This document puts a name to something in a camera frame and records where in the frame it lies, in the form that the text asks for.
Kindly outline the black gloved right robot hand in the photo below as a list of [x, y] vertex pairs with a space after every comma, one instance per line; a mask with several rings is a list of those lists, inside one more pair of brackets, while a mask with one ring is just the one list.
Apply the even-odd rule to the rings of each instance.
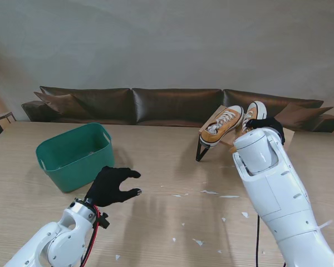
[[277, 121], [274, 117], [269, 117], [269, 118], [265, 118], [265, 119], [261, 119], [261, 120], [251, 119], [246, 123], [246, 127], [247, 128], [252, 128], [252, 129], [263, 128], [263, 127], [272, 128], [273, 130], [275, 130], [275, 132], [280, 137], [281, 143], [283, 145], [285, 143], [285, 136], [284, 136], [283, 127], [282, 127], [281, 123], [279, 121]]

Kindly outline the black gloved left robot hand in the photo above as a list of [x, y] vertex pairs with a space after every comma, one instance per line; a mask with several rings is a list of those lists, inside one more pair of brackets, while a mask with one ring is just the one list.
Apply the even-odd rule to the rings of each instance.
[[141, 174], [128, 167], [105, 166], [96, 176], [84, 200], [97, 207], [106, 207], [114, 203], [125, 202], [142, 193], [139, 188], [121, 191], [120, 185], [128, 178], [138, 179]]

